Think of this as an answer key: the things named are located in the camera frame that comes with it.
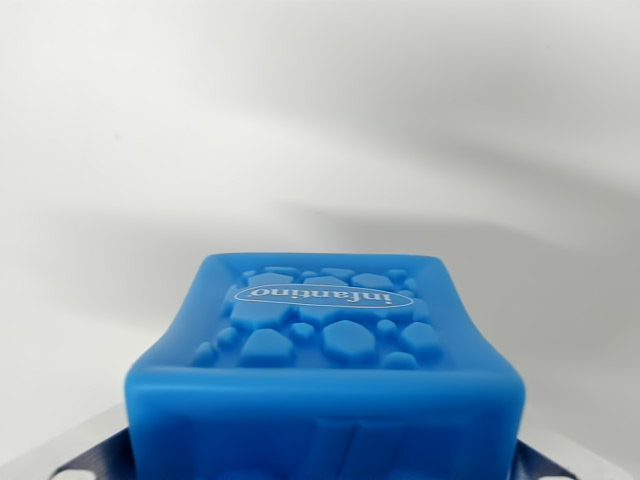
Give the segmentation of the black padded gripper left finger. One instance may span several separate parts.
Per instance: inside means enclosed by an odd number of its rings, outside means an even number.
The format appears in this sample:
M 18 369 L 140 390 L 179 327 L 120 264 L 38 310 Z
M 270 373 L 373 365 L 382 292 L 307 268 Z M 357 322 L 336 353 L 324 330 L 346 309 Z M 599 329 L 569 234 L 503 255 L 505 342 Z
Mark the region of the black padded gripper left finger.
M 50 476 L 61 479 L 131 479 L 132 450 L 129 431 L 123 429 L 58 467 Z

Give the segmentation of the black padded gripper right finger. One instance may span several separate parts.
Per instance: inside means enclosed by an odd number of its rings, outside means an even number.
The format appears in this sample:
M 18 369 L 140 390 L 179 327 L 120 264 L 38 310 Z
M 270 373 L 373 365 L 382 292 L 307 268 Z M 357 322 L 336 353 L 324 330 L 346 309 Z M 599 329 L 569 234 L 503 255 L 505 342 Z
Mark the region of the black padded gripper right finger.
M 595 455 L 569 442 L 542 442 L 543 449 L 519 439 L 514 454 L 515 479 L 584 479 L 594 470 Z

